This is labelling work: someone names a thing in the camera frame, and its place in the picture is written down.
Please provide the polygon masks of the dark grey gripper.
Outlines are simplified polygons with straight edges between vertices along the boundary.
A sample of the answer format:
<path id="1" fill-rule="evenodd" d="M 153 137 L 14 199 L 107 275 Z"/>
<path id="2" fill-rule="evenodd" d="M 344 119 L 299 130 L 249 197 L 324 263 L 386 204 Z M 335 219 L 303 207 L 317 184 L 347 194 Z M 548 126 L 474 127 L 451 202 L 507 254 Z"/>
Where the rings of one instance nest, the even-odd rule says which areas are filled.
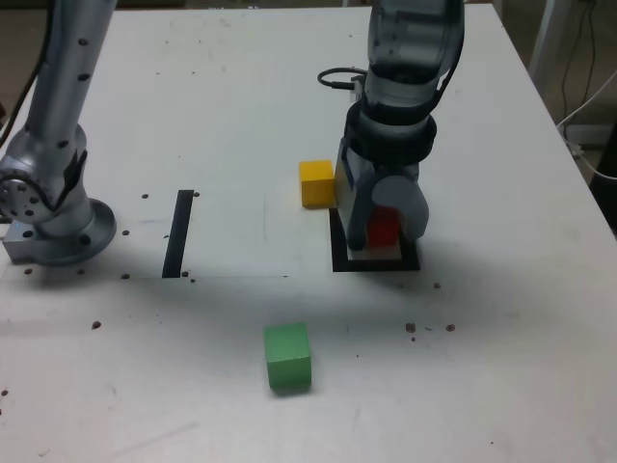
<path id="1" fill-rule="evenodd" d="M 374 178 L 380 179 L 372 189 Z M 372 202 L 394 209 L 407 238 L 421 238 L 429 220 L 429 207 L 420 190 L 419 164 L 406 166 L 372 164 L 352 150 L 345 138 L 340 141 L 335 164 L 335 207 L 347 247 L 359 252 L 366 247 L 366 223 Z"/>

